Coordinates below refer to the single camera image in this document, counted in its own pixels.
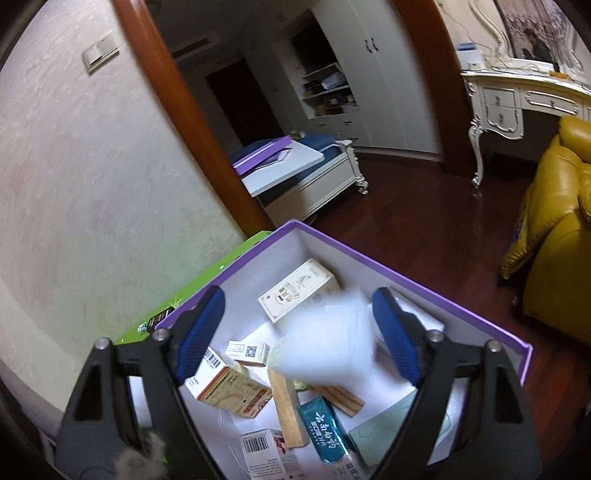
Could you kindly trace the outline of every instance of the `white foldable table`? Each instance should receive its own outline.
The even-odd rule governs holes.
[[[285,160],[261,167],[242,179],[251,197],[261,194],[280,184],[283,180],[324,160],[322,153],[293,140],[287,148],[290,148],[291,151]]]

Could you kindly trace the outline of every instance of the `screw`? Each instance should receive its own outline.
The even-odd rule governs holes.
[[[503,351],[503,344],[500,343],[499,340],[488,340],[486,343],[486,348],[488,348],[491,352],[497,353]]]
[[[152,338],[154,340],[158,340],[159,342],[163,342],[170,336],[170,332],[166,328],[159,328],[155,330],[152,334]]]
[[[107,348],[109,345],[111,344],[111,341],[108,338],[99,338],[96,342],[95,342],[95,348],[97,350],[104,350],[105,348]]]
[[[427,332],[427,340],[430,342],[439,343],[442,342],[444,338],[445,335],[443,335],[439,330],[429,330]]]

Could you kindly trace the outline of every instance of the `doorway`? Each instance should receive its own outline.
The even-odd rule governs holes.
[[[283,136],[244,59],[208,75],[206,80],[242,145]]]

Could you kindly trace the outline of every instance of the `vanity table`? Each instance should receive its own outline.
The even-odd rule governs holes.
[[[510,140],[524,137],[523,110],[551,115],[574,115],[591,121],[591,87],[524,70],[462,72],[474,118],[469,136],[476,155],[472,186],[482,182],[480,136],[496,132]]]

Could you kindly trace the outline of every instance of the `purple box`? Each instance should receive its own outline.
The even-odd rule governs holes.
[[[236,170],[236,173],[243,175],[250,169],[256,167],[259,163],[265,161],[267,158],[276,154],[279,152],[279,150],[282,150],[290,144],[291,137],[289,135],[278,138],[277,140],[272,140],[262,147],[257,148],[254,152],[251,152],[248,155],[242,157],[240,160],[237,160],[232,164],[232,166],[234,167],[234,170]]]
[[[234,260],[208,285],[182,304],[165,318],[158,327],[170,327],[179,314],[192,309],[210,285],[219,285],[226,294],[226,310],[213,336],[211,347],[224,352],[230,340],[242,340],[249,336],[261,335],[259,341],[273,345],[280,336],[258,302],[258,297],[288,276],[309,258],[315,258],[337,278],[343,288],[359,288],[367,297],[378,287],[390,287],[398,291],[427,313],[446,325],[445,332],[452,339],[471,345],[484,345],[490,338],[500,340],[523,383],[532,357],[530,344],[497,325],[466,310],[460,305],[413,282],[395,271],[377,263],[365,255],[343,245],[333,238],[292,220],[277,229],[270,236]],[[337,411],[337,416],[346,431],[375,417],[413,390],[409,382],[400,377],[390,357],[383,352],[377,354],[379,368],[368,372],[363,389],[354,394],[365,400],[361,411],[349,418]],[[265,368],[254,372],[262,381],[267,381]],[[458,379],[454,383],[448,415],[452,427],[447,436],[436,446],[431,462],[449,455],[457,431],[465,401],[467,383]],[[278,429],[274,408],[265,407],[255,419],[239,419],[223,410],[195,401],[181,389],[187,410],[209,452],[227,478],[249,480],[232,456],[240,451],[239,436],[264,428]],[[313,392],[300,394],[300,401],[311,400]],[[325,478],[323,465],[313,448],[297,449],[302,470],[309,480]]]

